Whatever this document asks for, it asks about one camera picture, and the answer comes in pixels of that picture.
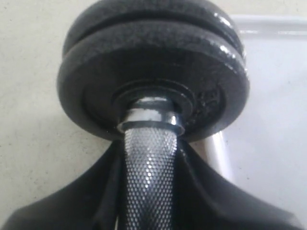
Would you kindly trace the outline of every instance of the black weight plate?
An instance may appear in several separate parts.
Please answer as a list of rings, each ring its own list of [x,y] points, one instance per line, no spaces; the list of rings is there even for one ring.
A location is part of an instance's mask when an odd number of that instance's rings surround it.
[[[85,37],[115,24],[156,19],[189,23],[225,39],[241,56],[244,48],[234,22],[206,0],[103,0],[75,21],[68,32],[63,55]]]
[[[168,80],[193,92],[197,105],[183,138],[208,137],[231,124],[246,103],[244,61],[225,40],[189,24],[138,21],[83,39],[65,56],[58,92],[67,115],[106,139],[122,138],[113,94],[127,83]]]

